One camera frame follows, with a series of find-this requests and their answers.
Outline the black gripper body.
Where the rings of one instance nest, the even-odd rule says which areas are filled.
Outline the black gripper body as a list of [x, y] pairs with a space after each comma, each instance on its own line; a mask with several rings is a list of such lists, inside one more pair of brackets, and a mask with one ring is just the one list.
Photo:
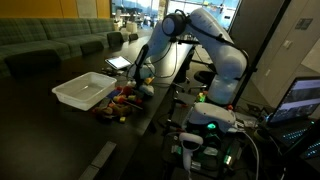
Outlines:
[[132, 72], [128, 74], [130, 80], [128, 81], [128, 85], [135, 89], [147, 88], [148, 85], [144, 82], [143, 79], [137, 78], [134, 76]]

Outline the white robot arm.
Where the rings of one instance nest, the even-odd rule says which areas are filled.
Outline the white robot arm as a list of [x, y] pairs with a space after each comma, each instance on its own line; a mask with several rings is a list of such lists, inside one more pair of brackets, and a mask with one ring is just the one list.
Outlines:
[[227, 31], [206, 8], [197, 8], [189, 15], [177, 10], [160, 20], [148, 42], [142, 46], [128, 75], [141, 87], [146, 78], [155, 76], [155, 67], [148, 58], [163, 53], [169, 41], [182, 34], [193, 35], [216, 68], [207, 98], [217, 104], [228, 104], [247, 69], [248, 54], [235, 45]]

